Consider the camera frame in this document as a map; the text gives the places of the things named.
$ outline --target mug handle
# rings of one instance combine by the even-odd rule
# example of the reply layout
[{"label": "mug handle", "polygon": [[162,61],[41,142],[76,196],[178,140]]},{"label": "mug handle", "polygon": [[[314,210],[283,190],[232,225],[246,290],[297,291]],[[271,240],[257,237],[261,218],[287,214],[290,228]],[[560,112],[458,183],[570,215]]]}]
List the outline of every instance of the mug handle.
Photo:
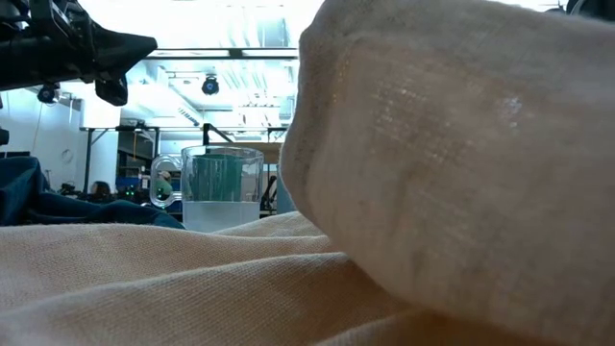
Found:
[{"label": "mug handle", "polygon": [[167,208],[170,207],[174,202],[182,200],[182,192],[181,191],[173,191],[173,193],[169,196],[169,198],[165,200],[161,200],[158,198],[158,192],[154,188],[156,184],[156,179],[159,176],[160,170],[159,167],[163,163],[171,163],[175,166],[175,168],[182,170],[182,162],[170,155],[160,155],[152,161],[152,169],[151,169],[151,179],[152,179],[152,187],[150,188],[150,200],[152,204],[159,208]]}]

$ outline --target beige linen cloth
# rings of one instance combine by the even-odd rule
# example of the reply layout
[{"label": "beige linen cloth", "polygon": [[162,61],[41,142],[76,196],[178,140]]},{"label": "beige linen cloth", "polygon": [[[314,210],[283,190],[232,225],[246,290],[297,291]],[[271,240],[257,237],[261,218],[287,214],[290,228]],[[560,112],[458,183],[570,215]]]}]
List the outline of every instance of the beige linen cloth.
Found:
[{"label": "beige linen cloth", "polygon": [[327,1],[283,148],[305,217],[4,229],[0,343],[613,345],[614,37]]}]

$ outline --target glass mug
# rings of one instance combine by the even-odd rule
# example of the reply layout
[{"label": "glass mug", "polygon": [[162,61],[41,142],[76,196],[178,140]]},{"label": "glass mug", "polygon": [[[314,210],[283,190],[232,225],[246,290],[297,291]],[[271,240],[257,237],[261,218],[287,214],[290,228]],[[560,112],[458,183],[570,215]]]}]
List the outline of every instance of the glass mug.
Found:
[{"label": "glass mug", "polygon": [[[164,166],[181,171],[181,192],[169,191]],[[189,231],[239,226],[260,217],[263,166],[264,155],[249,148],[197,146],[185,148],[180,157],[160,155],[152,162],[150,199],[160,208],[182,201]]]}]

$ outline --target water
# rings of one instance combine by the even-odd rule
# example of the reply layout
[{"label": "water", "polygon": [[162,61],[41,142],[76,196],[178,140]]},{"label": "water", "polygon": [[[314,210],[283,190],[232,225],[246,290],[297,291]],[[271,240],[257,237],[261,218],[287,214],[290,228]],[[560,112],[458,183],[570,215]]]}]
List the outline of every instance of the water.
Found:
[{"label": "water", "polygon": [[189,231],[211,233],[256,221],[255,202],[182,202],[184,226]]}]

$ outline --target dark blue cloth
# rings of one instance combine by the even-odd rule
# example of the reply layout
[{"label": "dark blue cloth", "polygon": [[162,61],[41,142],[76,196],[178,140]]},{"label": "dark blue cloth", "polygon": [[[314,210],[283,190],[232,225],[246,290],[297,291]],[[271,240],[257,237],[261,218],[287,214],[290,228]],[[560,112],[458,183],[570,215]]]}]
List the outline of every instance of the dark blue cloth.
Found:
[{"label": "dark blue cloth", "polygon": [[0,159],[0,226],[128,223],[183,229],[172,216],[126,201],[96,205],[46,192],[35,158]]}]

